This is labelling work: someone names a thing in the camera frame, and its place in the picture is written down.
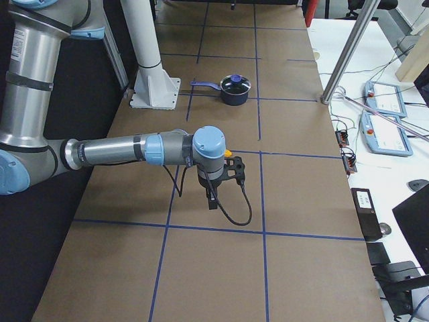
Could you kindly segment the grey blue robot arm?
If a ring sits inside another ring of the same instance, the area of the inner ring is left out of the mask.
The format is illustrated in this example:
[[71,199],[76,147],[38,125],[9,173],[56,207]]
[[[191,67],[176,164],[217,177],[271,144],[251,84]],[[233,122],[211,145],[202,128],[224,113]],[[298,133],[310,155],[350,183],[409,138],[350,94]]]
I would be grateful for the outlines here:
[[196,147],[205,130],[182,129],[113,138],[86,138],[90,124],[72,118],[74,134],[46,137],[46,118],[64,40],[100,41],[111,32],[102,1],[8,1],[14,35],[1,107],[1,194],[14,195],[61,174],[94,166],[146,162],[200,166],[209,180],[223,174],[221,159]]

